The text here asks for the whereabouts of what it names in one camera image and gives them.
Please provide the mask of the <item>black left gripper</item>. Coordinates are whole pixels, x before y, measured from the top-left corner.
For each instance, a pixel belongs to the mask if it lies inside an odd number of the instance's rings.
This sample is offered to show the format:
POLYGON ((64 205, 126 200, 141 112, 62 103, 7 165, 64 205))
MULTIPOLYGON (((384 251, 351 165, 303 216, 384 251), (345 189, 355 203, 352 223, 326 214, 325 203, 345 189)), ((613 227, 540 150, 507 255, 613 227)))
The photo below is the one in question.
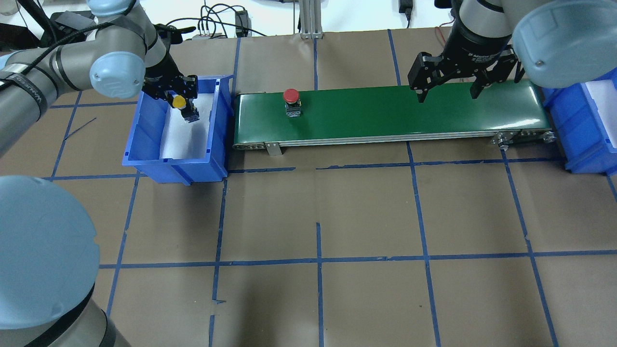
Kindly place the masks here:
POLYGON ((198 108, 193 99, 198 97, 198 77, 185 76, 169 53, 153 66, 146 67, 142 92, 153 99, 165 100, 171 108, 176 108, 174 99, 181 95, 186 99, 186 121, 198 121, 198 108))

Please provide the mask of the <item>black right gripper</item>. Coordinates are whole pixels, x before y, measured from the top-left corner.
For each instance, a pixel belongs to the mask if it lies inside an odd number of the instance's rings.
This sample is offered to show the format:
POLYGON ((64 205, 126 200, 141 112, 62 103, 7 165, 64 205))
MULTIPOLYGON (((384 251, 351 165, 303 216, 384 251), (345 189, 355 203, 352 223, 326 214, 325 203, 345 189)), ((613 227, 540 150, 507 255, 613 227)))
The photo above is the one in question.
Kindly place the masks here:
POLYGON ((440 55, 420 52, 408 72, 410 89, 424 103, 429 90, 458 78, 472 78, 469 92, 478 99, 485 88, 503 83, 513 72, 515 83, 526 71, 510 44, 512 31, 481 35, 472 29, 452 29, 440 55))

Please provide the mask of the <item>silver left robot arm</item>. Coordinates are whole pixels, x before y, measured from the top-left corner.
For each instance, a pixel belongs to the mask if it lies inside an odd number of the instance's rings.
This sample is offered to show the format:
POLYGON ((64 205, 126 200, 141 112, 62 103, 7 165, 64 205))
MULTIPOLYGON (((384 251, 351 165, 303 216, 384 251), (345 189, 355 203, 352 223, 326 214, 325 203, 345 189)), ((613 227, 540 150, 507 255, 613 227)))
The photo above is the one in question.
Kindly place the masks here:
MULTIPOLYGON (((89 41, 62 38, 48 48, 1 57, 1 154, 64 93, 106 97, 145 92, 198 119, 198 77, 179 72, 160 30, 136 0, 89 0, 98 19, 89 41)), ((29 175, 1 178, 1 345, 127 347, 93 299, 100 250, 95 227, 68 191, 29 175)))

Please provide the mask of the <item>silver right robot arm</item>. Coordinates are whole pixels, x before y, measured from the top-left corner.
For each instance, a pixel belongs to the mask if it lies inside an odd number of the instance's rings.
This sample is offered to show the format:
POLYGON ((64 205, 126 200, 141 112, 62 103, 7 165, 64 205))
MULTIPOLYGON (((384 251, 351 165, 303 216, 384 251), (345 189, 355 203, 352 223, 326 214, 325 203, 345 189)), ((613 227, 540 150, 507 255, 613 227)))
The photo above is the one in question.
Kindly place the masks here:
POLYGON ((420 52, 408 83, 424 102, 432 88, 474 78, 470 95, 528 77, 545 88, 595 80, 616 68, 614 0, 437 0, 454 18, 443 52, 420 52))

